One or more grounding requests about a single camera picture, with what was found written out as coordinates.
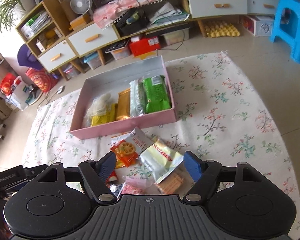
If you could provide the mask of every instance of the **floor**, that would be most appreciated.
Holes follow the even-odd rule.
[[[192,55],[228,51],[228,55],[245,72],[282,134],[293,162],[300,191],[300,65],[290,60],[290,48],[282,41],[269,42],[266,37],[255,38],[241,29],[241,37],[202,38],[194,28],[190,40],[184,41],[177,51],[161,50],[165,61]],[[168,48],[177,48],[174,44]],[[58,87],[65,85],[61,95],[53,100],[82,87],[85,78],[97,73],[116,68],[139,60],[132,56],[118,61],[111,61],[105,66],[90,70],[68,82],[61,80],[50,92],[52,95]],[[13,113],[6,121],[6,134],[0,144],[0,171],[21,164],[26,140],[36,116],[38,104],[25,111]]]

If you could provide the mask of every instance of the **green package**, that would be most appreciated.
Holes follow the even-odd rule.
[[[164,76],[146,78],[143,80],[143,84],[147,97],[147,114],[171,108]]]

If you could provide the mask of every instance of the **tablecloth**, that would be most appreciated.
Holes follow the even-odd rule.
[[[246,161],[286,193],[297,207],[289,233],[300,237],[300,197],[293,167],[270,113],[249,79],[224,52],[201,54],[166,62],[176,102],[176,123],[143,129],[158,135],[171,148],[191,150],[202,160],[224,166]],[[69,132],[79,90],[39,109],[23,156],[27,167],[62,162],[65,167],[99,160],[111,145],[111,136],[79,140]],[[186,171],[180,171],[186,177]],[[117,169],[122,176],[151,177],[141,163]],[[177,193],[184,195],[193,182]]]

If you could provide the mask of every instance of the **crosshair symbol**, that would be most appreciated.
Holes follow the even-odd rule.
[[[149,198],[145,199],[145,201],[147,201],[148,203],[152,203],[154,201],[154,199],[149,197]]]

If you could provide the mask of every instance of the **gray ribbed plate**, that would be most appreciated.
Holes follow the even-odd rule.
[[[14,236],[12,240],[24,238]],[[82,228],[59,240],[239,240],[217,228],[199,206],[183,204],[176,195],[123,195],[100,206]],[[288,240],[280,236],[278,240]]]

